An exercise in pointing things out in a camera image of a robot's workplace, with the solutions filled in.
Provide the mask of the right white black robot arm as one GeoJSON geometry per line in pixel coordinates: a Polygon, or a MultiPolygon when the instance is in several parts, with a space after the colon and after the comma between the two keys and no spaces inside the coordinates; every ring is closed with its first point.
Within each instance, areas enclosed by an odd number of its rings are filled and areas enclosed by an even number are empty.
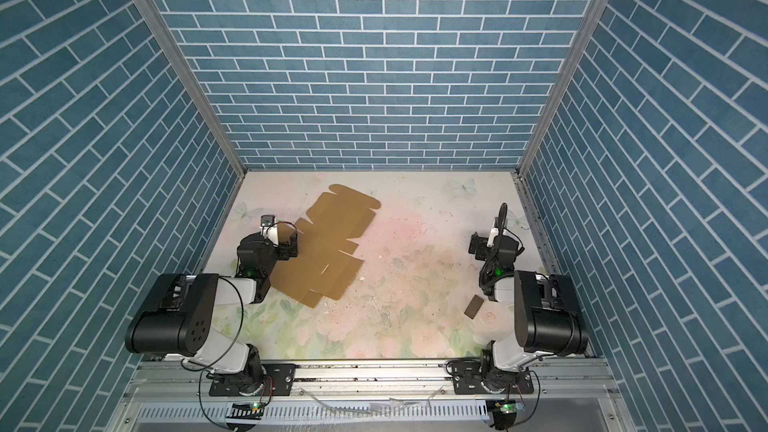
{"type": "Polygon", "coordinates": [[[468,253],[482,263],[478,284],[486,299],[510,304],[513,333],[492,340],[482,351],[480,383],[499,393],[522,390],[528,367],[548,357],[583,354],[589,337],[573,281],[564,275],[518,270],[524,247],[515,235],[498,229],[470,237],[468,253]]]}

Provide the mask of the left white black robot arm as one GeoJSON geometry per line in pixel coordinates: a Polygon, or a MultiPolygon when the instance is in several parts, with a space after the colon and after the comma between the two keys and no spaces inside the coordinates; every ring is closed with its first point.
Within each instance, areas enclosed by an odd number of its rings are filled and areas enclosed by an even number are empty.
{"type": "Polygon", "coordinates": [[[126,349],[159,357],[180,355],[184,369],[213,381],[213,395],[250,396],[271,390],[273,381],[258,349],[239,336],[246,307],[266,298],[274,267],[298,255],[298,233],[292,230],[282,238],[277,224],[265,226],[243,238],[236,254],[233,276],[161,275],[128,326],[126,349]],[[214,308],[223,305],[239,307],[233,338],[212,325],[214,308]]]}

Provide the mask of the brown cardboard box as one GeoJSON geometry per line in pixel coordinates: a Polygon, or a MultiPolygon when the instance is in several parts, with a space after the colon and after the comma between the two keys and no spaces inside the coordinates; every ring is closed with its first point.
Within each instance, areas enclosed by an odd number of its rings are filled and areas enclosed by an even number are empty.
{"type": "Polygon", "coordinates": [[[373,222],[381,203],[341,184],[332,184],[295,222],[298,255],[276,264],[271,286],[314,308],[321,299],[338,301],[354,282],[363,261],[356,241],[373,222]]]}

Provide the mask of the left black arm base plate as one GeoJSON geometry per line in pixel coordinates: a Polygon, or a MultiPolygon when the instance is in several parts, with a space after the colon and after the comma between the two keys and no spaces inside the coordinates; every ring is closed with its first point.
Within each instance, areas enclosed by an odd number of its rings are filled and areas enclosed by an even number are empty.
{"type": "Polygon", "coordinates": [[[252,374],[248,368],[235,374],[209,374],[211,397],[288,396],[293,387],[297,365],[267,363],[252,374]]]}

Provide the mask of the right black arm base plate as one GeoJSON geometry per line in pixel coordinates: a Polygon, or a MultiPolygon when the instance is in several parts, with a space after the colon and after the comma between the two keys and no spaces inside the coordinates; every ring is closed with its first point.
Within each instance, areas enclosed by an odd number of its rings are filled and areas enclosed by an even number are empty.
{"type": "Polygon", "coordinates": [[[457,395],[527,395],[534,392],[529,374],[502,371],[476,358],[451,359],[444,363],[443,368],[457,395]]]}

